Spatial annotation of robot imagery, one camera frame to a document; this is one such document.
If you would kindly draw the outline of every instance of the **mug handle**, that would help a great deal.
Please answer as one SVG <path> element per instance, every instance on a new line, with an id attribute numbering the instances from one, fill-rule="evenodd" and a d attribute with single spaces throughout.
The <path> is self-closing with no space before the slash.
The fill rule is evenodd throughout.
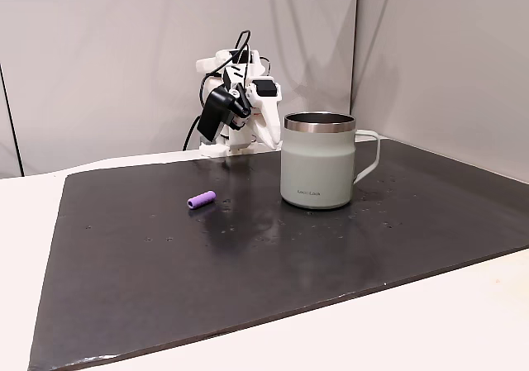
<path id="1" fill-rule="evenodd" d="M 374 160 L 373 164 L 370 165 L 368 168 L 366 168 L 364 171 L 360 172 L 353 183 L 358 183 L 363 177 L 365 177 L 367 174 L 371 173 L 373 170 L 376 169 L 376 167 L 379 165 L 380 160 L 380 136 L 379 133 L 376 133 L 371 130 L 357 130 L 356 131 L 357 136 L 366 136 L 366 137 L 373 137 L 377 140 L 377 157 Z"/>

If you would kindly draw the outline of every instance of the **stainless steel mug rim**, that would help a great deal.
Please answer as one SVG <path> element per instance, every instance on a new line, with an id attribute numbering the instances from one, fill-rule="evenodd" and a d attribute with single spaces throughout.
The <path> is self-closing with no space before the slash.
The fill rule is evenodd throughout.
<path id="1" fill-rule="evenodd" d="M 334 112 L 295 112 L 284 117 L 285 129 L 302 133 L 343 133 L 356 128 L 351 115 Z"/>

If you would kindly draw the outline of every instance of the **white table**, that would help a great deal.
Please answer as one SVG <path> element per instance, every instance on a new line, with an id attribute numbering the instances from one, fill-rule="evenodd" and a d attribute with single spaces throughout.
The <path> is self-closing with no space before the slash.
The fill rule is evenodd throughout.
<path id="1" fill-rule="evenodd" d="M 201 158 L 197 150 L 142 155 L 0 180 L 2 369 L 27 369 L 66 176 L 92 169 Z M 529 250 L 95 369 L 526 370 L 527 349 Z"/>

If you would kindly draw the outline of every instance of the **black cable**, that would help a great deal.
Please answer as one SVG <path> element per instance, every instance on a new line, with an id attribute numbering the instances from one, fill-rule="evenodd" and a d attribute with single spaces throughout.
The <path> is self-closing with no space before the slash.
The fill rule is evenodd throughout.
<path id="1" fill-rule="evenodd" d="M 197 125 L 198 121 L 200 120 L 200 116 L 201 115 L 198 115 L 196 117 L 196 119 L 194 120 L 193 124 L 191 125 L 191 128 L 189 129 L 188 136 L 185 139 L 185 142 L 183 143 L 182 150 L 187 150 L 188 149 L 189 139 L 191 138 L 191 135 L 193 134 L 193 130 L 195 130 L 195 126 Z"/>
<path id="2" fill-rule="evenodd" d="M 267 59 L 266 57 L 260 57 L 260 59 L 263 59 L 264 61 L 266 61 L 268 63 L 268 73 L 267 73 L 267 75 L 270 76 L 270 69 L 272 68 L 272 63 L 270 63 L 270 60 Z"/>
<path id="3" fill-rule="evenodd" d="M 245 81 L 242 84 L 243 88 L 246 87 L 246 78 L 248 78 L 248 67 L 250 65 L 250 56 L 251 56 L 251 54 L 250 54 L 250 46 L 249 45 L 246 45 L 246 53 L 248 54 L 248 58 L 246 59 Z"/>
<path id="4" fill-rule="evenodd" d="M 202 83 L 200 84 L 200 93 L 198 94 L 198 96 L 200 97 L 200 103 L 202 104 L 202 108 L 204 108 L 203 91 L 204 91 L 204 84 L 206 83 L 207 78 L 209 78 L 210 76 L 213 76 L 218 71 L 226 67 L 230 62 L 232 62 L 233 59 L 239 58 L 239 55 L 241 55 L 242 51 L 248 45 L 248 41 L 250 40 L 250 37 L 251 37 L 250 30 L 241 32 L 241 34 L 239 35 L 239 39 L 237 40 L 237 45 L 239 45 L 239 42 L 241 41 L 241 38 L 244 34 L 247 34 L 247 37 L 244 43 L 242 44 L 242 46 L 239 48 L 239 50 L 234 55 L 232 55 L 226 62 L 224 62 L 224 64 L 221 64 L 220 66 L 216 67 L 212 72 L 210 72 L 209 74 L 206 74 L 206 76 L 204 76 L 204 79 L 202 79 Z"/>
<path id="5" fill-rule="evenodd" d="M 24 166 L 22 165 L 22 157 L 20 156 L 20 149 L 18 148 L 17 133 L 15 133 L 15 125 L 13 124 L 13 116 L 11 115 L 11 108 L 9 107 L 9 100 L 7 99 L 6 83 L 3 80 L 2 65 L 0 64 L 0 78 L 2 79 L 3 96 L 6 98 L 7 114 L 9 115 L 9 123 L 11 124 L 11 132 L 13 134 L 13 142 L 15 143 L 15 151 L 17 152 L 18 168 L 20 175 L 25 177 Z"/>

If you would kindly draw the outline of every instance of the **purple cylinder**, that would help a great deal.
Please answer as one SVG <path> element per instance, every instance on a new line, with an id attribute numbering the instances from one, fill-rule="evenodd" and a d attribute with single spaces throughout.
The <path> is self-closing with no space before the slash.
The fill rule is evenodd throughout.
<path id="1" fill-rule="evenodd" d="M 207 191 L 202 195 L 191 197 L 188 200 L 188 206 L 191 210 L 204 206 L 205 204 L 211 203 L 215 200 L 217 195 L 213 191 Z"/>

